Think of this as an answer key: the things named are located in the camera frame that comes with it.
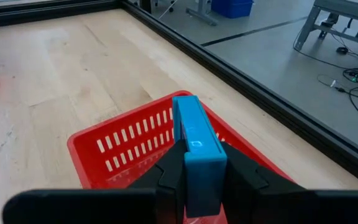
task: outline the wooden platform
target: wooden platform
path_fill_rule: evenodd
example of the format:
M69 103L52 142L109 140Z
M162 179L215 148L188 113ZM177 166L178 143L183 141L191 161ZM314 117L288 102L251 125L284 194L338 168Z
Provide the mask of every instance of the wooden platform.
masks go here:
M198 95L300 185L358 189L354 176L115 10L0 27L0 213L23 190L80 188L68 137L177 90Z

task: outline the black metal frame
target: black metal frame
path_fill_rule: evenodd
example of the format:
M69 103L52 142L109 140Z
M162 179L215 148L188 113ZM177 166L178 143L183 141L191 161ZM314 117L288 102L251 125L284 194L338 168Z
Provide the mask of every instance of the black metal frame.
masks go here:
M141 6L148 5L142 0ZM358 177L358 146L250 76L125 0L64 0L0 7L0 26L123 8L315 148Z
M203 200L211 203L192 208L186 200L197 184L187 182L187 143L179 140L126 189L22 192L5 204L3 222L182 224L184 217L217 215L222 204L228 224L358 223L358 190L306 190L221 144L225 178L222 194Z

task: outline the metal table leg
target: metal table leg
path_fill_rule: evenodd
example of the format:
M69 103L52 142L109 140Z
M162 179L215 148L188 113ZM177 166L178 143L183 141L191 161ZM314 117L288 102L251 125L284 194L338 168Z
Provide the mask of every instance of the metal table leg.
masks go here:
M306 39L309 36L309 33L314 30L314 24L316 22L316 19L317 19L319 13L320 13L320 8L318 8L316 6L313 6L313 8L311 8L309 17L306 20L306 22L302 28L302 31L301 31L301 34L299 35L298 40L296 40L295 48L297 50L302 49L303 44L306 42Z
M328 28L332 28L337 22L338 22L338 19L339 19L339 15L338 14L335 14L335 13L330 13L328 18L325 19L321 25L322 26L325 26L325 27L328 27ZM326 38L327 36L327 32L325 31L321 31L320 32L320 35L318 36L319 39L321 40L324 40L324 38Z
M200 19L206 21L211 26L216 26L218 22L205 13L205 9L204 9L205 2L206 0L198 0L197 11L190 8L186 8L186 12L192 16L199 17Z
M152 0L139 0L139 6L141 9L148 13L152 13Z

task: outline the table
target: table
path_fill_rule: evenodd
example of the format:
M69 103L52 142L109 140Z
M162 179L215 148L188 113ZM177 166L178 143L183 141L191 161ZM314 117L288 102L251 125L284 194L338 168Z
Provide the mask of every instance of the table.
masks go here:
M330 24L329 27L315 24L317 17L321 11L330 12L332 14L332 17L336 18L336 21L333 22L333 24ZM313 7L311 8L308 19L306 20L302 31L299 34L299 38L296 41L295 48L297 50L301 50L310 32L313 32L316 29L322 31L319 37L321 39L324 39L326 34L330 33L339 37L358 42L358 37L354 37L345 33L346 28L343 30L343 32L339 32L336 29L332 29L332 26L337 22L338 16L346 16L351 19L358 20L358 2L352 2L348 0L314 0Z
M306 188L358 179L123 11L0 27L0 213L12 195L80 188L66 142L88 126L188 90Z
M218 24L217 20L209 16L207 13L205 13L206 1L207 0L198 1L197 10L186 7L186 13L198 17L199 19L207 22L211 26L216 26ZM152 13L151 2L152 0L139 0L139 6L141 9L151 14Z

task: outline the gray concrete floor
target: gray concrete floor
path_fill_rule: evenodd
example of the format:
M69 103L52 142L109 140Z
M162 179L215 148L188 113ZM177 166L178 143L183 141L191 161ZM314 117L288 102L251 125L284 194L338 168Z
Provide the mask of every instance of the gray concrete floor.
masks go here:
M250 17L227 19L211 12L209 15L219 21L218 26L213 27L185 13L186 7L196 6L194 0L179 0L174 7L175 11L166 13L161 20L199 44L289 22L285 26L255 32L206 48L300 110L358 144L358 112L351 105L348 95L320 84L317 76L323 74L333 77L349 88L356 87L357 84L345 80L342 69L317 62L292 49L293 41L305 23L312 4L312 0L255 0ZM161 2L153 10L153 15L160 17L168 5L167 2ZM327 15L328 13L322 13L319 19ZM335 28L342 30L347 22L348 18L341 17ZM358 30L358 21L353 22L352 28ZM336 49L341 46L339 42L330 35L324 40L318 40L318 34L319 31L315 31L309 36L302 52L342 67L358 67L358 58L336 53ZM347 40L345 43L358 53L357 43ZM320 79L331 82L325 76Z

